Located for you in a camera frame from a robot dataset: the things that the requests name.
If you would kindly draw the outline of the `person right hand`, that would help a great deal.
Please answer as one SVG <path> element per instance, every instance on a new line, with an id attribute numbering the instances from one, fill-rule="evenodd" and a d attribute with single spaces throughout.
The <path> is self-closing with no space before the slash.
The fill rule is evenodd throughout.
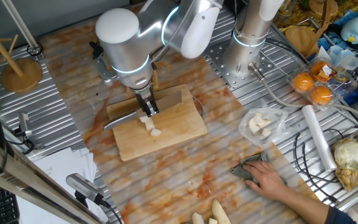
<path id="1" fill-rule="evenodd" d="M 264 161 L 246 162 L 243 168 L 250 172 L 258 181 L 256 184 L 253 180 L 247 180 L 246 184 L 259 195 L 284 202 L 288 193 L 288 187 L 283 183 L 283 180 L 275 170 L 273 165 Z"/>

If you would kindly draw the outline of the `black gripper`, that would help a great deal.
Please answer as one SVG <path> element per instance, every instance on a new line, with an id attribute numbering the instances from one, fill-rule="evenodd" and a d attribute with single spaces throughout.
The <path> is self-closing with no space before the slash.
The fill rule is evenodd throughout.
<path id="1" fill-rule="evenodd" d="M 138 113 L 145 112 L 148 117 L 159 113 L 156 101 L 154 101 L 154 93 L 152 86 L 145 86 L 142 89 L 134 90 L 135 97 L 139 104 Z"/>

